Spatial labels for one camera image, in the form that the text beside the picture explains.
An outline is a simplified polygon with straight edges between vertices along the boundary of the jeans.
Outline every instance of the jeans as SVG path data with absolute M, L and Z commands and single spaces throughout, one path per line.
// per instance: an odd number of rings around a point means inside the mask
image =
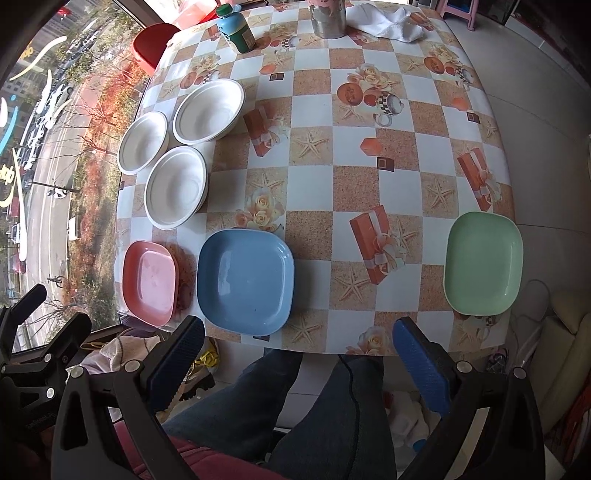
M 302 356 L 266 350 L 233 385 L 169 419 L 164 430 L 236 458 L 261 460 Z M 381 357 L 339 356 L 308 415 L 279 441 L 264 467 L 292 480 L 396 478 L 383 376 Z

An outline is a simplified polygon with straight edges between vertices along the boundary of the blue plate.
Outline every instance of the blue plate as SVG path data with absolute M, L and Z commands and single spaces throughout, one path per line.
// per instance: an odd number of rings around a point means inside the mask
M 279 237 L 259 230 L 221 230 L 199 253 L 197 300 L 214 325 L 270 335 L 290 315 L 294 258 Z

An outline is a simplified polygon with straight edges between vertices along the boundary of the white bowl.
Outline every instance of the white bowl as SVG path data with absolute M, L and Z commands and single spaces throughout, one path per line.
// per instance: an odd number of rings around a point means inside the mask
M 162 112 L 152 111 L 132 123 L 119 146 L 117 165 L 126 175 L 136 175 L 168 148 L 168 120 Z
M 146 214 L 161 230 L 186 222 L 207 196 L 205 159 L 194 148 L 176 147 L 154 165 L 144 191 Z
M 174 114 L 174 136 L 186 145 L 222 138 L 238 122 L 244 97 L 242 85 L 235 80 L 219 79 L 201 85 Z

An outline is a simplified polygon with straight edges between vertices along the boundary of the bottle cap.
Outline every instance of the bottle cap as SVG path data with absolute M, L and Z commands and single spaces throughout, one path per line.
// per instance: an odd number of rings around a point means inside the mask
M 216 8 L 216 14 L 218 17 L 225 17 L 233 12 L 233 8 L 230 4 L 223 4 Z

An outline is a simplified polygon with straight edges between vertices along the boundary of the pink plate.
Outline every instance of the pink plate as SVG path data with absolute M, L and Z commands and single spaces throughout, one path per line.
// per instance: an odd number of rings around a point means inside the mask
M 130 313 L 161 327 L 170 320 L 178 293 L 178 265 L 162 245 L 138 240 L 123 261 L 123 300 Z

